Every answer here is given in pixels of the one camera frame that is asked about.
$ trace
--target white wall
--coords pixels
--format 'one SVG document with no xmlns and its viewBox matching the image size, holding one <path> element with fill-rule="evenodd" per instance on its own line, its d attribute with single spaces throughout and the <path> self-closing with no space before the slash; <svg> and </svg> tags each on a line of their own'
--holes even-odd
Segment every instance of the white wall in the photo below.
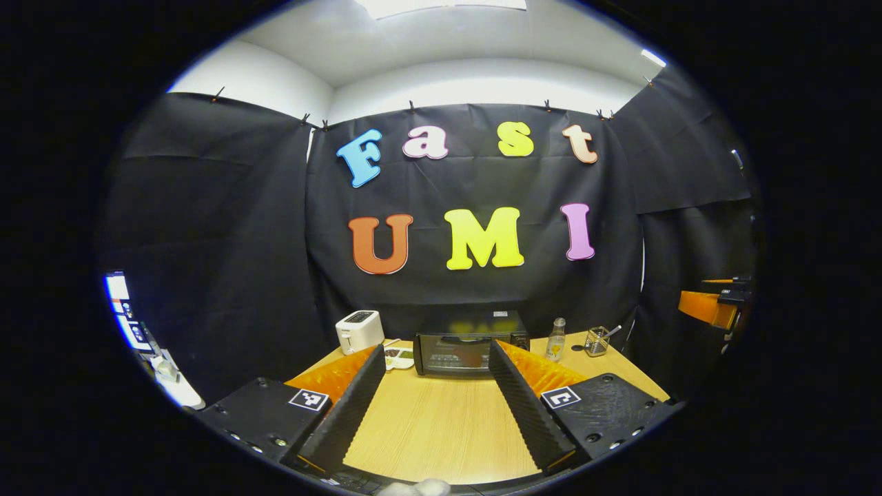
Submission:
<svg viewBox="0 0 882 496">
<path fill-rule="evenodd" d="M 387 72 L 338 88 L 328 122 L 456 103 L 550 105 L 593 114 L 618 111 L 641 87 L 570 65 L 513 58 L 453 60 Z"/>
<path fill-rule="evenodd" d="M 217 94 L 307 119 L 321 125 L 333 88 L 312 72 L 271 50 L 231 41 L 196 63 L 168 90 Z"/>
</svg>

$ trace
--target toaster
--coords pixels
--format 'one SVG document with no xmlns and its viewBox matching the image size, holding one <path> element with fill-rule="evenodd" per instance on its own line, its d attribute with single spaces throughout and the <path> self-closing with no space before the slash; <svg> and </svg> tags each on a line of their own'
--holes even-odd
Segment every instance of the toaster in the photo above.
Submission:
<svg viewBox="0 0 882 496">
<path fill-rule="evenodd" d="M 376 346 L 383 342 L 383 325 L 380 324 L 380 312 L 376 310 L 359 310 L 350 313 L 337 322 L 337 337 L 340 338 L 340 351 L 343 355 L 352 355 L 357 351 Z"/>
</svg>

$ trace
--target table surface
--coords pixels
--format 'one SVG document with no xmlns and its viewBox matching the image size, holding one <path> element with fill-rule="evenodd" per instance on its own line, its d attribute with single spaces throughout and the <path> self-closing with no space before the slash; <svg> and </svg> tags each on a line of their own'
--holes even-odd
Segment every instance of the table surface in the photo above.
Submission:
<svg viewBox="0 0 882 496">
<path fill-rule="evenodd" d="M 587 331 L 567 334 L 560 364 L 589 379 L 612 372 L 652 397 L 668 394 L 636 365 L 610 348 L 602 357 L 573 351 Z M 543 355 L 548 338 L 530 340 Z M 392 343 L 412 348 L 409 341 Z M 342 358 L 332 351 L 304 371 Z M 481 484 L 540 473 L 520 436 L 508 404 L 492 377 L 419 376 L 415 367 L 385 373 L 343 462 L 404 480 L 439 478 L 449 484 Z"/>
</svg>

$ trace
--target white ceiling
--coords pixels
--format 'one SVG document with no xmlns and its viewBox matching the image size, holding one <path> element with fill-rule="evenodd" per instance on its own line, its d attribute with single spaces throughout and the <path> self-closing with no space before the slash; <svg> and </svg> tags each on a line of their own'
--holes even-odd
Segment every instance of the white ceiling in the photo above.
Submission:
<svg viewBox="0 0 882 496">
<path fill-rule="evenodd" d="M 374 20 L 355 0 L 310 0 L 237 39 L 281 54 L 338 88 L 416 64 L 521 58 L 607 73 L 643 86 L 661 69 L 644 48 L 580 5 L 527 0 L 527 11 L 439 7 Z"/>
</svg>

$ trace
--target computer monitor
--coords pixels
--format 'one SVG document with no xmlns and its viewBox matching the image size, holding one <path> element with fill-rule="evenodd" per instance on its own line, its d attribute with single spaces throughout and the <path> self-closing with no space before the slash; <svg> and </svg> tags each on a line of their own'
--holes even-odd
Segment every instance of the computer monitor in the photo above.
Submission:
<svg viewBox="0 0 882 496">
<path fill-rule="evenodd" d="M 138 353 L 153 353 L 144 324 L 135 318 L 129 299 L 129 288 L 125 284 L 125 274 L 121 270 L 108 272 L 104 275 L 107 286 L 110 309 L 120 331 L 129 341 L 132 349 Z"/>
</svg>

